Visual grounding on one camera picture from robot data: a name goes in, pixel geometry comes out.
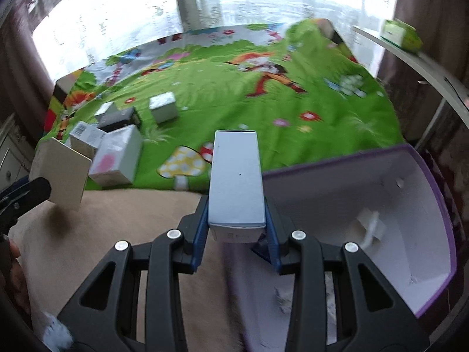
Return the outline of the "person left hand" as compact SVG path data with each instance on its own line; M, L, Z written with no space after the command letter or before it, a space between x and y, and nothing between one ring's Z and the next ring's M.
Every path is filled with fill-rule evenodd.
M28 287L24 271L18 261L21 257L21 252L18 246L9 237L2 235L1 244L9 247L8 255L11 261L11 267L8 277L5 279L1 274L1 286L9 289L13 295L15 304L18 305L27 315L31 315L31 307L29 301Z

